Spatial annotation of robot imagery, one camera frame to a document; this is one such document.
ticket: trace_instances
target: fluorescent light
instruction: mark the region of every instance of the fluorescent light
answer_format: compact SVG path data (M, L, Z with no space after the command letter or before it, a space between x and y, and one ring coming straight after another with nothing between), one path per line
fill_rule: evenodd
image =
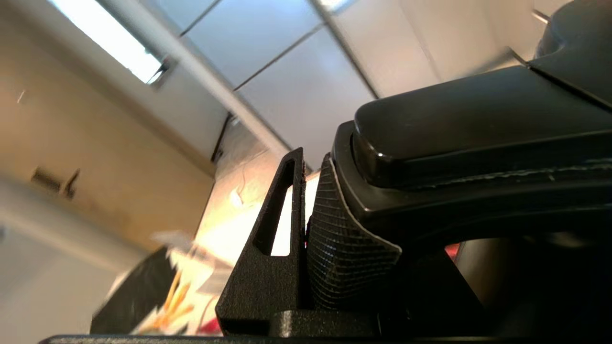
M328 12L337 13L347 7L353 0L318 0Z
M143 83L147 83L162 65L96 0L49 2Z

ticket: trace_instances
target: black 3d-printed part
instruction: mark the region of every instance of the black 3d-printed part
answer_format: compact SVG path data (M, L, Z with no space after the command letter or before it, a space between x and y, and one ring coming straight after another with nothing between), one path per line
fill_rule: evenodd
M336 310L286 310L270 320L270 337L375 338L375 314Z
M361 343L384 343L380 339L372 341L361 340ZM402 343L509 343L506 339L492 337L465 337L440 339L440 338L417 338L415 340L402 341ZM270 338L270 337L176 337L176 336L134 336L134 335L57 335L47 338L40 344L338 344L345 343L337 339L311 338ZM528 343L550 343L549 340L529 340Z
M399 246L367 231L351 215L326 155L308 234L307 266L315 304L363 310L367 290L389 273L400 255Z
M304 158L302 148L278 166L257 221L215 308L225 335L267 335L275 313L302 307L304 281ZM288 256L270 256L287 188L293 185Z

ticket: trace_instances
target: beige wall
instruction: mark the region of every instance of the beige wall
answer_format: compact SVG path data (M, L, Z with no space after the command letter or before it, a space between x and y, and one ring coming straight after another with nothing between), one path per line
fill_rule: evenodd
M48 36L2 13L0 173L28 183L41 166L65 181L80 168L74 199L58 202L145 249L155 231L195 234L210 174Z
M113 275L131 270L146 257L145 250L57 204L53 198L0 177L0 227L6 228L7 237L29 237Z

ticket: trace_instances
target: black plastic bracket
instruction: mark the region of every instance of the black plastic bracket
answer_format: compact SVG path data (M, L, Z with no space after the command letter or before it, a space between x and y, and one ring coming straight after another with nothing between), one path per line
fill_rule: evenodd
M288 256L270 256L288 187L291 243ZM223 334L267 335L273 314L303 305L305 272L304 158L302 148L285 155L247 243L221 294L217 317Z

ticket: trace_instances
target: red object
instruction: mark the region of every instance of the red object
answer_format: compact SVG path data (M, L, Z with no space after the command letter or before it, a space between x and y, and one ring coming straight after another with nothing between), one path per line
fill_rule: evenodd
M457 257L457 252L459 251L459 244L448 245L444 248L446 254L449 255L450 259L455 260Z
M198 329L198 334L217 334L219 332L221 332L221 327L216 318L209 320Z

